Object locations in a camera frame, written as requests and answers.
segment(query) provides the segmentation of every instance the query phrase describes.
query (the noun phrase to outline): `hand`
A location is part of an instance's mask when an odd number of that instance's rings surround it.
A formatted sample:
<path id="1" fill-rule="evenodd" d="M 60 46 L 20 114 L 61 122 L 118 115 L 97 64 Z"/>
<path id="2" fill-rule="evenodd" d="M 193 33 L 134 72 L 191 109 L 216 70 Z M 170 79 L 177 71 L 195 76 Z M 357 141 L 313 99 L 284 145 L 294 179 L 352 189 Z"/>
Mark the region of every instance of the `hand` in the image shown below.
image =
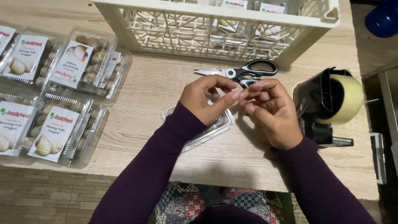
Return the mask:
<path id="1" fill-rule="evenodd" d="M 301 142 L 295 104 L 277 79 L 252 84 L 240 94 L 239 105 L 265 124 L 265 135 L 275 148 L 291 149 Z"/>
<path id="2" fill-rule="evenodd" d="M 220 98 L 216 88 L 226 94 Z M 239 99 L 239 93 L 232 91 L 236 84 L 229 78 L 220 75 L 207 75 L 185 86 L 180 102 L 202 123 L 210 125 L 226 109 Z M 218 99 L 213 105 L 207 103 L 206 94 Z"/>

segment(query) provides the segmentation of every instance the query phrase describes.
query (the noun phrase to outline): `patterned fabric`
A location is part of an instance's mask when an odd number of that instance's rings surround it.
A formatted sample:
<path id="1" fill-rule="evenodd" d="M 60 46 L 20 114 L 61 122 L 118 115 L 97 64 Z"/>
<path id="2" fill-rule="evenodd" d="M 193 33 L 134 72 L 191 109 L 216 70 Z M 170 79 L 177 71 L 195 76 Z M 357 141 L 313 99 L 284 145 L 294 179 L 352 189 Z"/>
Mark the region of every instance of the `patterned fabric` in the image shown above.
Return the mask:
<path id="1" fill-rule="evenodd" d="M 245 188 L 171 182 L 155 207 L 156 224 L 186 224 L 215 204 L 230 204 L 252 212 L 270 224 L 283 224 L 278 194 Z"/>

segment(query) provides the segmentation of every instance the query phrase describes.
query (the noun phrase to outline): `person's left hand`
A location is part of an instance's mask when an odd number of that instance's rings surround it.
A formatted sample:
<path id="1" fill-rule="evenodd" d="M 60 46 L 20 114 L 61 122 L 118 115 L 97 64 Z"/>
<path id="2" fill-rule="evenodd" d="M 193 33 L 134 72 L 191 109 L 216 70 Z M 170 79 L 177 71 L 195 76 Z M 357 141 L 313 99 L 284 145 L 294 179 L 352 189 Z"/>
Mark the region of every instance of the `person's left hand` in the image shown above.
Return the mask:
<path id="1" fill-rule="evenodd" d="M 220 98 L 216 88 L 220 88 L 226 94 Z M 227 77 L 207 75 L 185 86 L 179 100 L 202 123 L 209 125 L 238 101 L 239 93 L 232 91 L 234 88 L 236 88 L 236 84 Z M 209 105 L 206 93 L 212 94 L 218 101 Z"/>

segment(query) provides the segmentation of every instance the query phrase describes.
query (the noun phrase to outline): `scissor blade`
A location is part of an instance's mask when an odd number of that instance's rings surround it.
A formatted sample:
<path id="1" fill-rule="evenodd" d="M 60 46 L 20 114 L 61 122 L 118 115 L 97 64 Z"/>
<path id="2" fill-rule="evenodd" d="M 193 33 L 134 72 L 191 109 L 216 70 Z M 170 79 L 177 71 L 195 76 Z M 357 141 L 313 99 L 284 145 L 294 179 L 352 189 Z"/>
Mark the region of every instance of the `scissor blade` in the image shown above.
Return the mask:
<path id="1" fill-rule="evenodd" d="M 195 73 L 199 73 L 199 74 L 201 74 L 201 75 L 216 75 L 216 74 L 218 74 L 218 75 L 224 76 L 223 74 L 221 74 L 220 71 L 203 71 L 203 70 L 197 70 L 197 71 L 194 71 L 194 72 L 195 72 Z"/>
<path id="2" fill-rule="evenodd" d="M 194 68 L 195 70 L 202 70 L 202 71 L 214 71 L 214 72 L 218 72 L 219 70 L 216 68 L 206 68 L 206 67 L 198 67 L 198 68 Z"/>

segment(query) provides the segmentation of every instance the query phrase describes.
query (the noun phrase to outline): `tape dispenser base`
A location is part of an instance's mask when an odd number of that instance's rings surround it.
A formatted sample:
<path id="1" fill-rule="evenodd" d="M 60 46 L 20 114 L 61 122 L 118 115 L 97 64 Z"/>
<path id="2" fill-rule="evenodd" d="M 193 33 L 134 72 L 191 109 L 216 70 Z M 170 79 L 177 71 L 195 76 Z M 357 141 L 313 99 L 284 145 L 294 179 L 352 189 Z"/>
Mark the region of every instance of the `tape dispenser base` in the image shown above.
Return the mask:
<path id="1" fill-rule="evenodd" d="M 354 145 L 353 139 L 334 137 L 332 124 L 317 122 L 333 118 L 342 107 L 344 85 L 332 79 L 334 75 L 352 77 L 345 69 L 327 68 L 300 83 L 293 92 L 301 132 L 314 140 L 320 148 Z"/>

